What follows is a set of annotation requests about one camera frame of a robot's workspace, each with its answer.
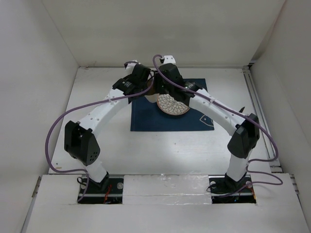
white enclosure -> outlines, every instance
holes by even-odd
[[[309,232],[310,8],[308,0],[0,0],[0,231]],[[151,66],[156,53],[172,54],[184,78],[205,79],[228,106],[259,116],[280,163],[250,168],[281,165],[283,186],[255,185],[257,204],[211,204],[209,175],[229,163],[225,130],[215,123],[207,132],[130,132],[129,105],[98,139],[106,169],[126,175],[123,204],[76,203],[77,175],[48,170],[51,124],[66,109],[103,99],[124,77],[125,61]],[[58,169],[81,167],[63,149],[64,125],[91,109],[56,127],[49,150]],[[273,155],[261,134],[251,158]]]

circular plate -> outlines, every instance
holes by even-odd
[[[163,112],[174,116],[182,115],[190,109],[182,102],[176,101],[169,94],[159,95],[156,103]]]

blue cloth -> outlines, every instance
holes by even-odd
[[[185,79],[195,81],[207,89],[205,79]],[[209,131],[214,130],[213,121],[197,110],[189,109],[186,113],[172,116],[163,112],[157,103],[150,103],[146,98],[132,102],[131,131]]]

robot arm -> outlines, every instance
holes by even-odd
[[[151,72],[141,64],[128,64],[125,71],[128,75],[119,79],[106,96],[105,100],[109,103],[97,106],[76,123],[69,121],[65,126],[65,151],[85,166],[90,180],[101,190],[107,186],[109,173],[98,160],[100,147],[96,138],[104,125],[134,99],[126,96],[140,93],[147,88]]]
[[[168,63],[166,62],[167,57],[164,57],[164,64],[159,68],[166,77],[186,89],[201,93],[212,100],[214,99],[206,90],[195,82],[185,82],[174,64],[175,61],[172,59],[172,63]],[[131,95],[141,92],[146,88],[151,70],[141,64],[128,65],[126,68],[131,74],[124,79],[118,80],[113,85],[106,99]],[[220,194],[223,192],[233,192],[244,185],[243,179],[246,175],[246,165],[250,152],[256,146],[259,139],[259,129],[242,117],[231,114],[213,104],[212,101],[207,101],[200,96],[191,94],[167,83],[158,73],[154,75],[153,89],[147,94],[170,94],[177,101],[183,102],[185,105],[202,112],[220,124],[231,136],[231,140],[227,146],[231,152],[231,158],[229,168],[225,174],[224,185],[219,188],[219,192]],[[89,172],[91,181],[102,190],[107,186],[109,174],[103,168],[100,160],[97,159],[100,154],[100,148],[96,137],[103,129],[103,126],[120,109],[127,106],[131,100],[132,99],[126,98],[99,105],[77,123],[70,121],[65,126],[65,150],[73,158],[83,163],[86,170]],[[248,117],[258,122],[256,115],[251,114]]]

white platform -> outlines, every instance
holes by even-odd
[[[82,205],[76,203],[77,175],[45,175],[27,233],[308,233],[289,175],[278,176],[284,185],[254,186],[257,204],[210,204],[203,188],[206,177],[192,175],[126,176],[126,203]],[[168,180],[175,186],[167,185]],[[258,175],[252,175],[252,180],[273,181]],[[206,196],[207,202],[198,204],[188,198],[185,205],[168,199],[198,195]]]
[[[233,109],[245,106],[254,112],[241,69],[180,68],[184,78],[205,78],[208,91]],[[67,109],[102,100],[111,86],[124,77],[123,68],[79,68]],[[64,119],[52,163],[61,170],[82,167],[64,151],[64,125],[78,121],[92,107],[67,115]],[[105,169],[110,174],[225,174],[230,153],[227,132],[215,124],[214,131],[131,132],[131,105],[122,109],[98,138]],[[265,143],[259,140],[251,158],[268,157]],[[253,163],[253,170],[270,172],[268,163]]]

